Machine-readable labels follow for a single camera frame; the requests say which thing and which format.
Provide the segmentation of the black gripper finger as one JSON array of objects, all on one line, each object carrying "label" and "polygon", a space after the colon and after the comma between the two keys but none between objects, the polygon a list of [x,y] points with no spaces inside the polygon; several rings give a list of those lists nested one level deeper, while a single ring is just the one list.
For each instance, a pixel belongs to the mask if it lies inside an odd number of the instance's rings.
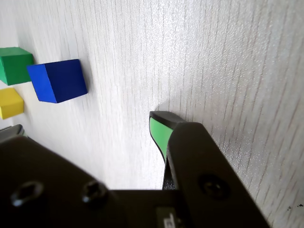
[{"label": "black gripper finger", "polygon": [[21,124],[17,124],[14,126],[8,126],[0,130],[0,142],[4,142],[15,136],[24,136],[28,137],[23,126]]}]

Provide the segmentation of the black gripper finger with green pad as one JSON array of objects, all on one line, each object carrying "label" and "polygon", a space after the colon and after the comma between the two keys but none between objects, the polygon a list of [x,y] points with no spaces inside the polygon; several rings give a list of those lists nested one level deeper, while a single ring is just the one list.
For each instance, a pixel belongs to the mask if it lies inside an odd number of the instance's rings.
[{"label": "black gripper finger with green pad", "polygon": [[167,145],[176,125],[183,122],[178,115],[168,111],[150,111],[149,131],[154,143],[159,149],[164,163],[163,190],[175,190],[170,165],[167,159]]}]

